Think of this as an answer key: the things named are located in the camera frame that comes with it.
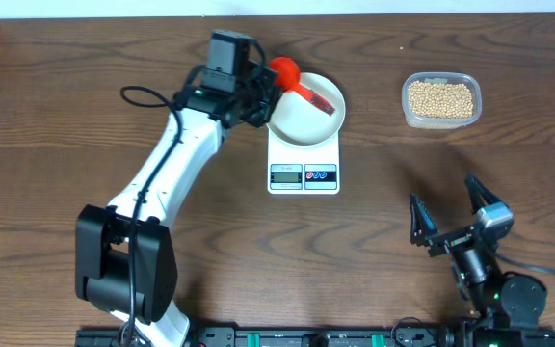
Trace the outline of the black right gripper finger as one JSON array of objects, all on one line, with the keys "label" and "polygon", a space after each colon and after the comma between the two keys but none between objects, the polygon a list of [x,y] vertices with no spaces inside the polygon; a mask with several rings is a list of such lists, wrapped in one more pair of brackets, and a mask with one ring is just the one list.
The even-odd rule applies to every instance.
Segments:
[{"label": "black right gripper finger", "polygon": [[464,184],[468,191],[471,213],[476,214],[480,209],[501,202],[474,174],[470,174]]},{"label": "black right gripper finger", "polygon": [[409,196],[411,231],[410,242],[416,246],[429,246],[438,236],[438,228],[423,201],[415,194]]}]

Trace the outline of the red plastic measuring scoop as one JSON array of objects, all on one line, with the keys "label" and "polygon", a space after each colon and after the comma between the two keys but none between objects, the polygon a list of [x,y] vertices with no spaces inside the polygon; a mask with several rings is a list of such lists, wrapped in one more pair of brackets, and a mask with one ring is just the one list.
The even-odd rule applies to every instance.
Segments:
[{"label": "red plastic measuring scoop", "polygon": [[294,92],[318,110],[332,116],[335,108],[322,96],[301,84],[299,66],[287,57],[277,57],[270,62],[270,69],[277,73],[276,83],[285,93]]}]

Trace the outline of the pile of dried soybeans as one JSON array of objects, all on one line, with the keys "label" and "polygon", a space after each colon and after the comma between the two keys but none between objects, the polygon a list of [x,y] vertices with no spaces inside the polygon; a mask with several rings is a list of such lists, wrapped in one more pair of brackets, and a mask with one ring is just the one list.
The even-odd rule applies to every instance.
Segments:
[{"label": "pile of dried soybeans", "polygon": [[414,81],[407,88],[408,105],[417,116],[466,119],[473,116],[472,91],[465,84]]}]

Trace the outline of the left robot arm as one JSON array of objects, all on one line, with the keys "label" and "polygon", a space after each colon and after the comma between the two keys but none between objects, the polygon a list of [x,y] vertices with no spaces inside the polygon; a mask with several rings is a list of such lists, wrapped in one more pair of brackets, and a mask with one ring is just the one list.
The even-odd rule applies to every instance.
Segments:
[{"label": "left robot arm", "polygon": [[277,75],[253,37],[216,30],[205,64],[193,67],[171,97],[138,85],[130,92],[155,97],[168,122],[132,181],[105,207],[86,205],[75,224],[75,293],[121,320],[113,331],[80,330],[78,346],[182,346],[190,319],[173,300],[177,268],[171,228],[205,164],[230,130],[269,122],[281,95]]}]

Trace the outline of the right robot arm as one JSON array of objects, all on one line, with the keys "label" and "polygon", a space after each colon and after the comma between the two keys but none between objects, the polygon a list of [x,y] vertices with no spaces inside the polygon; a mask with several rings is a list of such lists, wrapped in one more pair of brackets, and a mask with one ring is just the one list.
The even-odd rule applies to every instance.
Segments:
[{"label": "right robot arm", "polygon": [[539,324],[546,305],[544,284],[528,275],[503,272],[497,262],[498,241],[511,230],[513,212],[476,176],[468,176],[465,186],[475,220],[444,234],[424,202],[415,194],[409,196],[411,243],[426,247],[431,257],[452,257],[456,286],[478,314],[442,327],[436,345],[555,346],[555,333]]}]

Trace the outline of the white round bowl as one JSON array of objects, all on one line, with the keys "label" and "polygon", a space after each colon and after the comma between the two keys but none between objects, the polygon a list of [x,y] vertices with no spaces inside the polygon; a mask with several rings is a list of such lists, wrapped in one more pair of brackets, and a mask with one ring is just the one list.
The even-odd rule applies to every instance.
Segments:
[{"label": "white round bowl", "polygon": [[326,99],[334,108],[334,112],[328,115],[297,93],[284,93],[267,126],[286,143],[295,146],[315,146],[340,130],[346,116],[346,103],[337,86],[322,75],[303,72],[301,82]]}]

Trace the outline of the white digital kitchen scale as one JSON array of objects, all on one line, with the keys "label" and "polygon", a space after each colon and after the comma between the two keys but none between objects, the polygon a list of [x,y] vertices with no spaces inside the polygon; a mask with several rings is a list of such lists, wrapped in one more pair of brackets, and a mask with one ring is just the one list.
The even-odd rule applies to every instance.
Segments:
[{"label": "white digital kitchen scale", "polygon": [[272,131],[268,140],[267,190],[274,195],[336,195],[340,191],[339,137],[296,146]]}]

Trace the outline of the clear plastic food container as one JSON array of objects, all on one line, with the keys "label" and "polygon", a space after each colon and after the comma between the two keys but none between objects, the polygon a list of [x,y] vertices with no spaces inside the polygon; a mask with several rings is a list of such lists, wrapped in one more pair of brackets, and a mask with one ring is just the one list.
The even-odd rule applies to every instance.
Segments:
[{"label": "clear plastic food container", "polygon": [[457,72],[417,72],[402,87],[402,108],[408,126],[449,130],[468,126],[481,117],[479,83]]}]

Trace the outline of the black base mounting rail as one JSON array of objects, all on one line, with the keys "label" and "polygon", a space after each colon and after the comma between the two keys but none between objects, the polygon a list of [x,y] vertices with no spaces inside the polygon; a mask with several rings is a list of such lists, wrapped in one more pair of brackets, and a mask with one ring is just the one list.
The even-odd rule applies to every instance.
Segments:
[{"label": "black base mounting rail", "polygon": [[244,330],[213,326],[191,330],[183,344],[188,347],[555,346],[555,332],[480,329],[465,339],[447,328],[411,324],[384,330]]}]

